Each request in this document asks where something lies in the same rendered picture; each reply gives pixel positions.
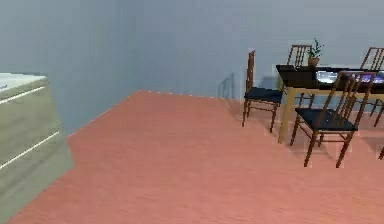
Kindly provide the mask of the small potted green plant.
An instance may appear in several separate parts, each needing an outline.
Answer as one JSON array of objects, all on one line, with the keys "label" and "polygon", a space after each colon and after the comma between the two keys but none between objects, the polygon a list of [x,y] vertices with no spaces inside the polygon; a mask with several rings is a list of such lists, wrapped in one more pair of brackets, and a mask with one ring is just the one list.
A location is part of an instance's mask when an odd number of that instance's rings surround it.
[{"label": "small potted green plant", "polygon": [[308,65],[316,67],[320,61],[322,55],[322,45],[317,39],[314,39],[314,45],[307,51],[308,53]]}]

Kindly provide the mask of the brown chair with black seat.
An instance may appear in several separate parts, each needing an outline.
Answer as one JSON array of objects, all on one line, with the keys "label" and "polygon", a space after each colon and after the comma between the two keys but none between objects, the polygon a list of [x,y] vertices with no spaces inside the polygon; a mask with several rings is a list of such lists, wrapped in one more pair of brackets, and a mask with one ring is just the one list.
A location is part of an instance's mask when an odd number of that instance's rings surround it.
[{"label": "brown chair with black seat", "polygon": [[[384,47],[370,47],[360,65],[361,69],[366,69],[369,71],[380,70],[384,64]],[[377,126],[382,114],[384,113],[384,100],[376,99],[372,103],[372,110],[370,116],[376,111],[377,108],[380,108],[374,126]]]},{"label": "brown chair with black seat", "polygon": [[[287,64],[292,65],[295,68],[301,67],[304,63],[305,53],[311,49],[312,49],[312,46],[307,44],[292,45],[288,55]],[[315,95],[301,93],[298,99],[299,99],[299,104],[298,104],[299,107],[302,107],[304,105],[304,101],[308,100],[309,101],[308,107],[311,108],[315,99]]]},{"label": "brown chair with black seat", "polygon": [[[296,120],[290,145],[293,145],[298,129],[310,139],[304,166],[310,161],[315,144],[325,142],[326,135],[338,135],[338,142],[343,142],[336,167],[339,168],[354,134],[358,131],[368,97],[377,76],[376,72],[340,71],[333,82],[332,89],[322,109],[296,108]],[[354,122],[349,120],[357,102],[359,88],[363,88],[363,102]]]},{"label": "brown chair with black seat", "polygon": [[[245,126],[246,119],[249,117],[250,111],[252,109],[269,111],[271,113],[271,124],[269,132],[272,132],[277,114],[277,109],[281,105],[283,92],[281,90],[267,89],[254,86],[254,67],[255,51],[251,50],[248,53],[247,60],[242,126]],[[253,102],[270,105],[270,108],[261,108],[253,106]]]}]

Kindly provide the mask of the beige drawer cabinet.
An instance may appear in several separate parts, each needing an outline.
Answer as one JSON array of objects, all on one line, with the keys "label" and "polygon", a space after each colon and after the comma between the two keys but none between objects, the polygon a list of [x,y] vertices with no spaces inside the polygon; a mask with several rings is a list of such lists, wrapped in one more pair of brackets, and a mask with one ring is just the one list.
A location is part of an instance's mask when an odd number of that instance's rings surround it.
[{"label": "beige drawer cabinet", "polygon": [[0,73],[0,224],[72,167],[48,79]]}]

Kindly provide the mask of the black top wooden dining table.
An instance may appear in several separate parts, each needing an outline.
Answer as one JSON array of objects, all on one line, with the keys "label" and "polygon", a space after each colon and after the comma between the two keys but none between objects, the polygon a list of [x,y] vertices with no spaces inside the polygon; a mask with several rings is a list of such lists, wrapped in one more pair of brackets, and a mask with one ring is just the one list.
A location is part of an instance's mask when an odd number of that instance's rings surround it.
[{"label": "black top wooden dining table", "polygon": [[293,111],[295,97],[301,93],[328,95],[331,92],[335,76],[340,72],[357,73],[362,72],[368,74],[368,70],[349,69],[349,68],[332,68],[332,67],[317,67],[312,68],[303,66],[294,68],[291,65],[277,65],[279,74],[278,86],[286,88],[285,104],[281,126],[278,135],[278,142],[283,143],[287,135],[288,122]]}]

